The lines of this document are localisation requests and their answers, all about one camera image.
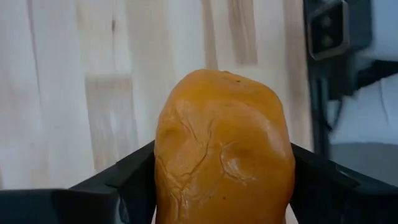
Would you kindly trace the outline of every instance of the shiny orange surface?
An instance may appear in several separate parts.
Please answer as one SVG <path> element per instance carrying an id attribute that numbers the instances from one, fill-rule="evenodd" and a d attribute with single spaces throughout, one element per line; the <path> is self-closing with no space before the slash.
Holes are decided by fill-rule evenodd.
<path id="1" fill-rule="evenodd" d="M 157 224 L 281 224 L 295 161 L 277 95 L 198 70 L 171 92 L 155 139 Z"/>

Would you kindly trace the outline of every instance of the cracked surface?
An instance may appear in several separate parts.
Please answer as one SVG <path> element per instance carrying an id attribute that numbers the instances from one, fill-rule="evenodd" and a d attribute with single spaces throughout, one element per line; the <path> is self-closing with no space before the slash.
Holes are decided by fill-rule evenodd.
<path id="1" fill-rule="evenodd" d="M 171 92 L 155 139 L 156 223 L 278 223 L 294 157 L 275 93 L 199 70 Z"/>

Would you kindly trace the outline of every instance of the wooden wall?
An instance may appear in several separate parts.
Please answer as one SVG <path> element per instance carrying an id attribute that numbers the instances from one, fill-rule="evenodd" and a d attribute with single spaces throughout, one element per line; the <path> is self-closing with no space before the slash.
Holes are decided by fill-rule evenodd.
<path id="1" fill-rule="evenodd" d="M 0 189 L 69 187 L 153 140 L 199 68 L 270 86 L 311 149 L 301 0 L 0 0 Z"/>

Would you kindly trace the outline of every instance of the gray surface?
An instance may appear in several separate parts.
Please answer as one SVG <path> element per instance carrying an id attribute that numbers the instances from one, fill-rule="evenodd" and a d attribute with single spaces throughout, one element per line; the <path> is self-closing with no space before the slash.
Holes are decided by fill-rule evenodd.
<path id="1" fill-rule="evenodd" d="M 331 159 L 347 168 L 398 187 L 398 146 L 390 144 L 338 144 Z"/>

